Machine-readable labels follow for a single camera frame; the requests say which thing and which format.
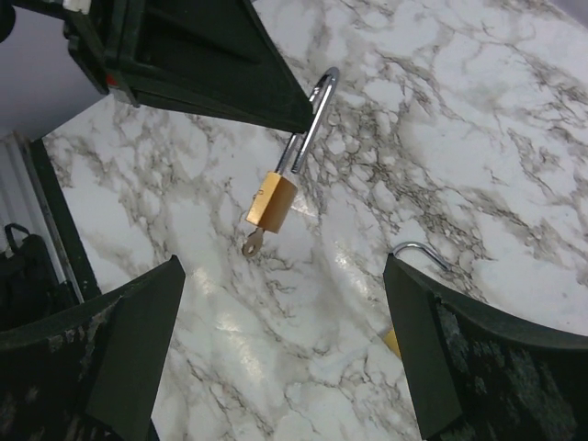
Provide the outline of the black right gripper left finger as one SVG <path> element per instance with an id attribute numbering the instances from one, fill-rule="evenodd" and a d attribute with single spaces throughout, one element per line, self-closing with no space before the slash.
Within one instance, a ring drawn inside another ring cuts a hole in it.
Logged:
<path id="1" fill-rule="evenodd" d="M 186 280 L 177 256 L 1 333 L 4 440 L 155 440 L 152 420 Z"/>

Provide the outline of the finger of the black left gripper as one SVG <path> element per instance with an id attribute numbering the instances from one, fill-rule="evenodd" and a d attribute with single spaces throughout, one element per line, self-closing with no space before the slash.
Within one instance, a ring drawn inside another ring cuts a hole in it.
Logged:
<path id="1" fill-rule="evenodd" d="M 249 1 L 65 1 L 68 51 L 135 107 L 303 132 L 306 93 Z"/>

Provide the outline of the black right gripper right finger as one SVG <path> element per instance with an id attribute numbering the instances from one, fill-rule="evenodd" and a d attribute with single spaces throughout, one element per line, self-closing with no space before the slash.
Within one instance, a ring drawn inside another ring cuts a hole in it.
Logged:
<path id="1" fill-rule="evenodd" d="M 424 440 L 584 440 L 587 339 L 436 282 L 447 360 L 401 361 Z"/>

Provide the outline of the large brass padlock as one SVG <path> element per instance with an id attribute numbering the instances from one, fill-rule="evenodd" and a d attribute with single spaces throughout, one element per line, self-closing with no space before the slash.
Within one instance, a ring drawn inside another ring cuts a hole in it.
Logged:
<path id="1" fill-rule="evenodd" d="M 427 355 L 443 363 L 447 360 L 447 351 L 439 336 L 441 327 L 435 309 L 435 293 L 427 286 L 434 280 L 399 258 L 399 253 L 408 248 L 426 254 L 442 269 L 450 269 L 449 263 L 436 250 L 423 243 L 404 242 L 392 249 L 383 274 L 391 326 L 382 340 L 396 356 L 406 349 L 410 365 Z"/>

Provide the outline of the small brass long-shackle padlock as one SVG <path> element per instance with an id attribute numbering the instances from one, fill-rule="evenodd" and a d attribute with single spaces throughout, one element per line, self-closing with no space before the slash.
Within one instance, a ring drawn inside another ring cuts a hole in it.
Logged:
<path id="1" fill-rule="evenodd" d="M 278 233 L 297 195 L 297 186 L 285 175 L 297 175 L 305 164 L 314 139 L 326 117 L 327 109 L 338 85 L 340 71 L 330 67 L 313 87 L 309 95 L 311 125 L 302 134 L 293 133 L 273 172 L 268 172 L 256 192 L 246 221 L 255 226 L 251 237 L 262 237 L 265 232 Z"/>

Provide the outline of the silver key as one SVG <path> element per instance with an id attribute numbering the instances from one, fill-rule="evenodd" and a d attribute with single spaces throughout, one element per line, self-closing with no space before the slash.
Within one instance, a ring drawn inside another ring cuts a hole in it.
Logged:
<path id="1" fill-rule="evenodd" d="M 256 228 L 251 234 L 247 236 L 247 239 L 245 240 L 242 247 L 242 253 L 245 257 L 252 257 L 259 252 L 263 245 L 264 233 L 264 229 Z"/>

